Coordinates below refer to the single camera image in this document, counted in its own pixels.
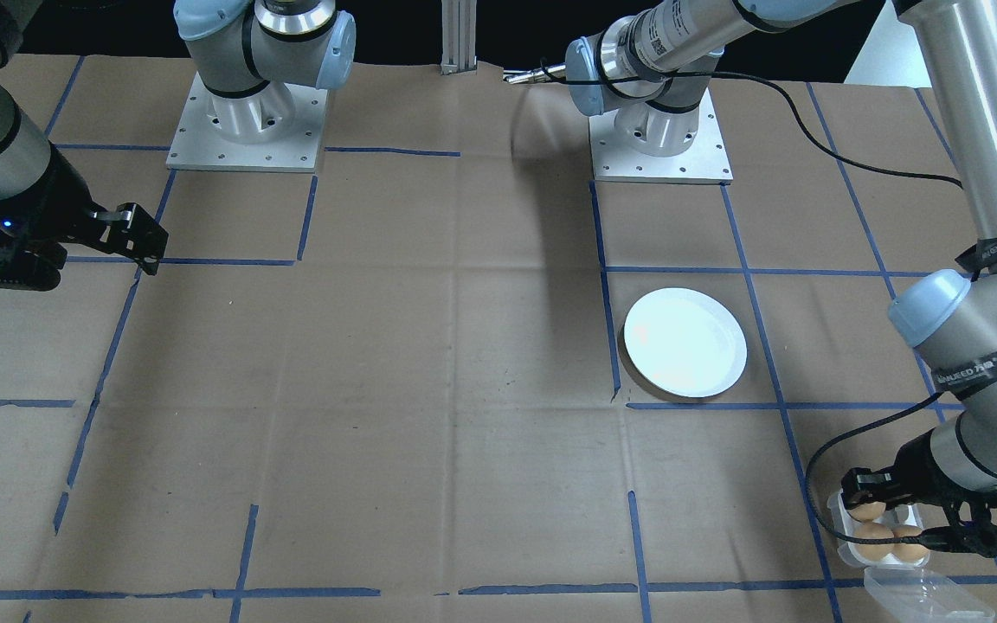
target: white plate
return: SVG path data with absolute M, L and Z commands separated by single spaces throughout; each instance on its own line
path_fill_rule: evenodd
M 747 348 L 729 309 L 702 292 L 664 288 L 629 309 L 625 343 L 637 370 L 675 395 L 705 398 L 744 372 Z

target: brown egg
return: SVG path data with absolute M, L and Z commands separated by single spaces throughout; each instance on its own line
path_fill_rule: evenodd
M 856 521 L 875 521 L 883 516 L 883 511 L 887 510 L 887 504 L 883 502 L 869 502 L 850 509 L 848 514 Z
M 917 525 L 899 525 L 895 528 L 895 536 L 918 536 L 922 529 Z M 895 545 L 895 557 L 903 562 L 917 562 L 929 555 L 929 549 L 925 545 L 899 543 Z
M 895 533 L 891 532 L 891 529 L 887 528 L 886 525 L 870 521 L 857 528 L 852 536 L 858 539 L 894 539 Z M 883 560 L 884 557 L 891 553 L 892 549 L 895 549 L 895 545 L 891 543 L 887 543 L 886 545 L 861 545 L 854 543 L 852 547 L 864 559 L 871 561 Z

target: clear plastic lid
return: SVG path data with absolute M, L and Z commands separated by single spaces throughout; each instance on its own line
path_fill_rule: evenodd
M 926 568 L 869 567 L 864 588 L 899 623 L 994 623 L 994 610 Z

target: egg carton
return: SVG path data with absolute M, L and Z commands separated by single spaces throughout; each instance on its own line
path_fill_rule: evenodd
M 830 496 L 827 501 L 828 509 L 830 509 L 830 514 L 833 517 L 834 528 L 838 529 L 843 533 L 843 535 L 853 536 L 856 529 L 861 527 L 864 522 L 856 521 L 853 519 L 851 514 L 848 514 L 846 508 L 844 508 L 844 500 L 841 499 L 841 492 L 836 492 Z M 886 525 L 887 528 L 894 530 L 895 528 L 901 527 L 901 525 L 914 525 L 918 529 L 924 529 L 925 524 L 922 523 L 922 513 L 918 512 L 917 506 L 913 504 L 900 504 L 895 506 L 895 508 L 890 509 L 883 513 L 883 516 L 875 520 L 875 523 L 881 523 Z M 852 547 L 852 544 L 848 541 L 841 541 L 838 547 L 838 556 L 841 556 L 848 567 L 855 568 L 865 568 L 865 567 L 906 567 L 906 568 L 921 568 L 925 567 L 926 563 L 929 563 L 929 553 L 922 556 L 921 560 L 915 562 L 904 562 L 898 560 L 895 555 L 883 556 L 879 560 L 867 560 L 866 557 L 860 556 L 856 552 L 856 548 Z

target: metal base plate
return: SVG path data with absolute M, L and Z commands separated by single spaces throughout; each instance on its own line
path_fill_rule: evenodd
M 590 156 L 595 180 L 660 184 L 720 184 L 732 182 L 729 154 L 713 112 L 710 92 L 699 104 L 699 131 L 691 149 L 676 157 L 650 157 L 632 149 L 614 131 L 617 111 L 590 118 Z
M 181 170 L 264 170 L 276 173 L 313 173 L 321 154 L 328 91 L 288 84 L 294 97 L 294 119 L 286 135 L 259 145 L 238 145 L 223 138 L 206 111 L 209 91 L 202 79 L 187 94 L 183 116 L 171 139 L 167 167 Z

